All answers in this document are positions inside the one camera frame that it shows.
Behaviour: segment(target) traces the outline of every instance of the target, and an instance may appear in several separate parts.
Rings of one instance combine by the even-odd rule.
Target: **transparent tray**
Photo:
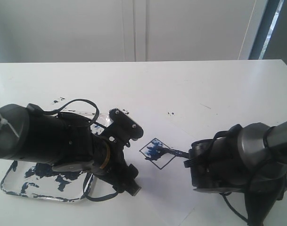
[[[73,112],[88,118],[93,117],[93,113]],[[108,114],[101,114],[97,122],[104,126],[111,123]],[[93,124],[91,130],[94,134],[100,134],[103,128]],[[48,164],[13,161],[1,181],[0,188],[6,194],[27,198],[76,202],[85,197],[82,185],[86,175],[87,173],[80,172],[55,172]],[[91,175],[85,191],[87,194],[93,192],[93,180]]]

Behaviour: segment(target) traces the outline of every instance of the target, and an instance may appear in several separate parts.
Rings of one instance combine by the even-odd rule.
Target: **white wall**
[[[0,62],[247,59],[267,0],[0,0]]]
[[[0,0],[0,62],[134,60],[121,0]],[[131,40],[124,44],[125,36]]]

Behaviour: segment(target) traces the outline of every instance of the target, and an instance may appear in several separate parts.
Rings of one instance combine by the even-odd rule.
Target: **white table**
[[[0,64],[0,107],[35,103],[51,110],[59,97],[90,99],[101,112],[114,107],[131,113],[139,106],[153,108],[203,139],[237,123],[286,121],[287,67],[281,60]],[[0,160],[0,181],[10,164]],[[245,225],[219,195],[204,196],[182,226]],[[230,202],[245,213],[243,195],[232,194]],[[0,226],[164,226],[155,212],[127,193],[107,202],[68,204],[14,197],[0,190]],[[287,225],[287,192],[265,225]]]

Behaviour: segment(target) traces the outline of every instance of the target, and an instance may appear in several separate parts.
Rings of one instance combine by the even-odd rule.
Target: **drawn square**
[[[157,150],[157,147],[169,148],[169,146],[161,142],[159,139],[154,138],[139,151],[145,156],[146,160],[150,161],[158,169],[162,170],[175,156],[169,153],[160,155],[160,151]]]

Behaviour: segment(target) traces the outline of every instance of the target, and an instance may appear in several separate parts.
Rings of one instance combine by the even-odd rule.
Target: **white zip tie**
[[[1,130],[2,126],[4,126],[4,125],[9,125],[9,127],[10,127],[11,130],[14,132],[14,134],[16,135],[16,137],[17,137],[17,138],[20,138],[20,136],[19,136],[18,133],[16,132],[15,128],[13,128],[13,126],[7,121],[7,119],[4,119],[1,114],[0,114],[0,119],[1,119],[1,121],[0,121],[0,130]]]

